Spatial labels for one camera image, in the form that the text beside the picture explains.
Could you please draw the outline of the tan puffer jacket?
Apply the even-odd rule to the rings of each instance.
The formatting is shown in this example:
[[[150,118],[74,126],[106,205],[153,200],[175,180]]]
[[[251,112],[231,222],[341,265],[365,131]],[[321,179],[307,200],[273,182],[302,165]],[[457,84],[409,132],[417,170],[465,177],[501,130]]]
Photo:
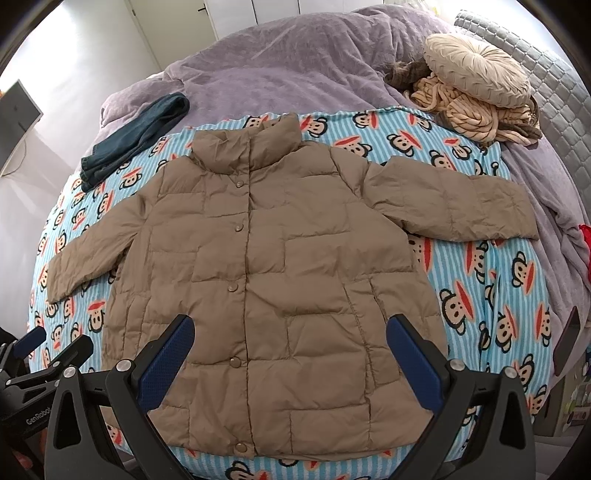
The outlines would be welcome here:
[[[447,347],[409,239],[533,238],[524,189],[406,157],[384,164],[305,141],[297,116],[194,134],[49,262],[49,302],[113,272],[90,311],[102,363],[131,358],[177,315],[195,325],[151,418],[200,453],[342,460],[416,442],[430,416],[394,360],[396,314]]]

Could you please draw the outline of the dark teal folded jeans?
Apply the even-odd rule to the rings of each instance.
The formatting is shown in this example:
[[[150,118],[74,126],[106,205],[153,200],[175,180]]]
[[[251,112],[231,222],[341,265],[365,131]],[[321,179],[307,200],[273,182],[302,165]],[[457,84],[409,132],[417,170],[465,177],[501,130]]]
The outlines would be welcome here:
[[[183,119],[189,108],[189,100],[182,93],[167,94],[94,145],[91,153],[81,159],[82,191],[94,189],[123,163],[152,146]]]

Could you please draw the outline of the grey tufted headboard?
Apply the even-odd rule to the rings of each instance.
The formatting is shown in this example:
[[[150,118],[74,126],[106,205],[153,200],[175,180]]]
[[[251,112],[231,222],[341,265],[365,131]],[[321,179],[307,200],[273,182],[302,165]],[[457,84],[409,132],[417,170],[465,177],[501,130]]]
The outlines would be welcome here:
[[[541,128],[590,207],[590,94],[575,69],[546,48],[466,11],[454,25],[504,50],[529,74]]]

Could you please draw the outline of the white wardrobe doors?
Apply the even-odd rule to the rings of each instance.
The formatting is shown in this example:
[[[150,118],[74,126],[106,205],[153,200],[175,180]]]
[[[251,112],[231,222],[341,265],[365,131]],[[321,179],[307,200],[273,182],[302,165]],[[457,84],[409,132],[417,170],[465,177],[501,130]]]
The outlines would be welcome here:
[[[373,1],[132,0],[127,7],[156,65],[163,69],[239,30],[318,12],[345,13]]]

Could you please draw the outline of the beige chunky knit throw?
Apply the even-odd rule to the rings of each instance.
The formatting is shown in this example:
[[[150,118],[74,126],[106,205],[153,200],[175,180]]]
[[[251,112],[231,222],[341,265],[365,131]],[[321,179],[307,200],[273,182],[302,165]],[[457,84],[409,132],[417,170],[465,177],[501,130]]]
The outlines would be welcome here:
[[[531,146],[543,137],[534,99],[517,108],[494,106],[444,83],[423,60],[391,64],[385,82],[417,109],[435,115],[442,126],[481,145],[498,141]]]

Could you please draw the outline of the cream round pleated cushion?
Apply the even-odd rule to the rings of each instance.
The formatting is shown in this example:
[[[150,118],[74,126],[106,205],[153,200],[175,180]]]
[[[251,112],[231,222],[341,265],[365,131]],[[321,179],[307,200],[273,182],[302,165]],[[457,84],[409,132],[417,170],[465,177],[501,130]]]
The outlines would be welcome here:
[[[487,41],[432,34],[425,39],[424,59],[441,81],[482,102],[517,108],[532,95],[522,66]]]

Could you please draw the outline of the purple quilted duvet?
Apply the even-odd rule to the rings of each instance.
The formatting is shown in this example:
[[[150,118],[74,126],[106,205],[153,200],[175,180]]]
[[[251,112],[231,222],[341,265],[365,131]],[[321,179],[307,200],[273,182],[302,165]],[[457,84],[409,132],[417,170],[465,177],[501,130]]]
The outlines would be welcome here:
[[[425,38],[444,30],[434,16],[407,6],[301,15],[231,34],[164,71],[110,95],[102,105],[105,138],[157,98],[175,91],[189,100],[185,123],[200,126],[249,114],[363,111],[397,105],[387,67],[422,55]],[[552,335],[575,363],[590,342],[588,216],[574,182],[547,141],[502,148],[511,177],[532,199],[552,306]]]

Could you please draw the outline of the dark wall monitor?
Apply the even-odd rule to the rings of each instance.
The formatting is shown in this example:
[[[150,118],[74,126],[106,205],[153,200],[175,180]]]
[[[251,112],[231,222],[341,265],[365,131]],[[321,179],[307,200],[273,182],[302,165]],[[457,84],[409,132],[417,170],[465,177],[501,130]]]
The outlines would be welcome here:
[[[17,80],[0,100],[1,173],[43,113],[22,82]]]

